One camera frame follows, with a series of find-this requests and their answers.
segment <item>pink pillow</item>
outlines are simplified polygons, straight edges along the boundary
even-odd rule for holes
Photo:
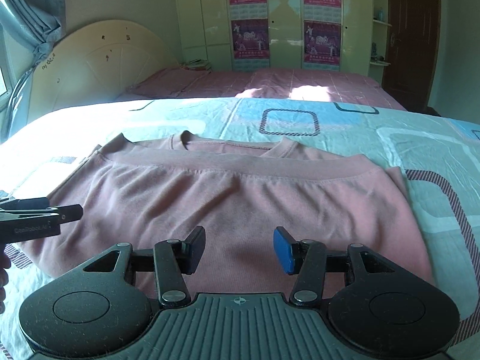
[[[127,88],[125,93],[155,99],[172,99],[176,98],[190,84],[208,73],[209,71],[205,70],[162,69],[140,84]]]

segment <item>garment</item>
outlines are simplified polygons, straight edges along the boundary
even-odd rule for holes
[[[197,225],[206,248],[190,293],[284,292],[294,276],[281,270],[273,231],[315,239],[344,251],[362,243],[432,281],[421,233],[399,168],[387,171],[364,155],[341,157],[283,138],[277,143],[203,139],[183,132],[129,142],[118,135],[50,195],[53,205],[79,203],[84,215],[56,237],[22,242],[40,269],[59,276],[118,242],[152,248],[185,239]],[[155,296],[152,274],[137,286]],[[324,297],[343,286],[328,275]]]

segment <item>cream headboard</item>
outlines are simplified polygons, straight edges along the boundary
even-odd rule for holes
[[[107,103],[162,68],[178,66],[163,41],[145,27],[105,20],[72,33],[33,74],[28,123],[49,112]]]

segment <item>blue curtain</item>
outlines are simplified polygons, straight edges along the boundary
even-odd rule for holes
[[[32,67],[10,97],[1,131],[3,142],[26,125],[33,70],[65,35],[65,0],[0,0],[0,23],[34,55]]]

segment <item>shelf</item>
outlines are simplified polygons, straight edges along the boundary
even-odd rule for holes
[[[380,21],[380,20],[375,20],[375,19],[373,19],[373,22],[374,22],[374,23],[377,23],[377,24],[382,24],[382,25],[384,25],[384,26],[392,27],[391,24],[385,23],[384,21]]]
[[[388,62],[383,61],[370,61],[370,64],[375,66],[390,66]]]

